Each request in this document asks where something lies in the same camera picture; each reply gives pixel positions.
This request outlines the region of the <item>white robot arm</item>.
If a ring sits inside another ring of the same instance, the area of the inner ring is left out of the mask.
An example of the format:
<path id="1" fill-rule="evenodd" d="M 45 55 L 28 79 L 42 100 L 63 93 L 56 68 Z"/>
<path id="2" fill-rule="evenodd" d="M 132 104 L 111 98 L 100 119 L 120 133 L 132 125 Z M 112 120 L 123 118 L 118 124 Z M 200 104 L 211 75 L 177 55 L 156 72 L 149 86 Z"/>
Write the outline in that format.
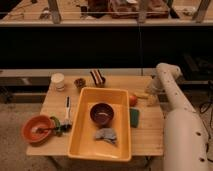
<path id="1" fill-rule="evenodd" d="M 177 65 L 159 63 L 146 92 L 164 90 L 171 111 L 164 121 L 164 171 L 209 171 L 206 144 L 208 131 L 197 111 L 176 83 L 182 75 Z"/>

